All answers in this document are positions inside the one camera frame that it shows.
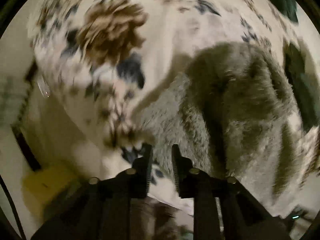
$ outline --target floral fabric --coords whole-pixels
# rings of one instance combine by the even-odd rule
[[[46,0],[30,21],[38,66],[71,119],[105,153],[105,177],[120,171],[113,156],[121,149],[150,140],[132,123],[134,113],[199,50],[242,41],[283,65],[284,42],[297,44],[292,23],[268,0]]]

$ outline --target fuzzy towel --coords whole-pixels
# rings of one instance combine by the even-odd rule
[[[316,154],[292,89],[269,53],[244,43],[201,51],[157,101],[136,115],[172,177],[171,146],[214,177],[233,175],[272,215],[295,205]]]

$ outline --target metal bolt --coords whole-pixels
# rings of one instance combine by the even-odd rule
[[[200,170],[199,170],[198,168],[191,168],[191,169],[189,170],[189,172],[190,172],[191,174],[196,175],[196,174],[199,174],[199,173],[200,173]]]
[[[229,177],[229,178],[227,178],[227,182],[230,184],[236,184],[237,179],[235,177]]]
[[[126,174],[128,174],[128,175],[134,175],[134,174],[136,174],[136,169],[134,169],[134,168],[129,168],[129,169],[127,169],[126,171],[125,171],[125,173]]]
[[[90,185],[95,185],[99,182],[100,180],[97,177],[92,177],[91,179],[89,179],[89,184]]]

